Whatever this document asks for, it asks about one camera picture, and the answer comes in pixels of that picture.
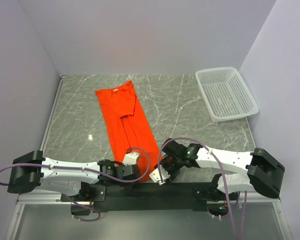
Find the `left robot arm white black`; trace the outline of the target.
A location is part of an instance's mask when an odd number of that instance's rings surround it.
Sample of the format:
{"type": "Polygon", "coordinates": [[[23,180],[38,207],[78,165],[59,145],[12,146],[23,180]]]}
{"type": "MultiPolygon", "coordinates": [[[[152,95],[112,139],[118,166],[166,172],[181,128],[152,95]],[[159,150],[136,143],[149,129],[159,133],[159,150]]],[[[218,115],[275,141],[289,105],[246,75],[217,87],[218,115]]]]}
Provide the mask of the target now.
{"type": "Polygon", "coordinates": [[[66,162],[43,157],[43,152],[35,150],[13,160],[13,164],[39,164],[39,166],[17,166],[11,169],[7,192],[11,194],[30,193],[35,189],[59,192],[77,201],[85,200],[92,194],[92,185],[113,186],[116,181],[96,170],[120,180],[135,180],[141,176],[137,165],[141,154],[128,152],[123,162],[109,159],[98,162],[66,162]]]}

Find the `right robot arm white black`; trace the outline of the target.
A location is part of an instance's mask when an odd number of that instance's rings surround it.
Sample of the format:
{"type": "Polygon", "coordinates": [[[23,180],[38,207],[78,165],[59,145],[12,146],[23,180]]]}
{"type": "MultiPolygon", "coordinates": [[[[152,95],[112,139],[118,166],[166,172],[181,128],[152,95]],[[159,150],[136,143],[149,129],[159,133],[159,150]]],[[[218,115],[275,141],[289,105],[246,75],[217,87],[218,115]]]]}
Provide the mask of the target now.
{"type": "Polygon", "coordinates": [[[212,194],[257,192],[270,198],[280,197],[285,167],[263,148],[254,151],[229,151],[191,143],[177,143],[174,138],[165,141],[160,149],[165,157],[150,174],[159,185],[172,182],[179,170],[186,168],[213,168],[221,173],[215,175],[210,187],[212,194]]]}

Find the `orange t shirt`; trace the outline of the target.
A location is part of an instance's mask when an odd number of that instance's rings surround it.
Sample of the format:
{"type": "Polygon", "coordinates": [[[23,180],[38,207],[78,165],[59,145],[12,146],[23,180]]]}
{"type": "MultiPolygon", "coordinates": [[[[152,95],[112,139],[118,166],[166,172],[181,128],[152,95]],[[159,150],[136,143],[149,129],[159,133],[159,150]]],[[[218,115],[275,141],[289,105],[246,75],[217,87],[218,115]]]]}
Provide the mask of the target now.
{"type": "Polygon", "coordinates": [[[123,162],[128,149],[138,147],[145,150],[137,162],[140,173],[144,174],[148,164],[148,173],[158,163],[159,148],[151,127],[137,97],[133,82],[110,89],[95,92],[104,118],[110,147],[114,159],[123,162]]]}

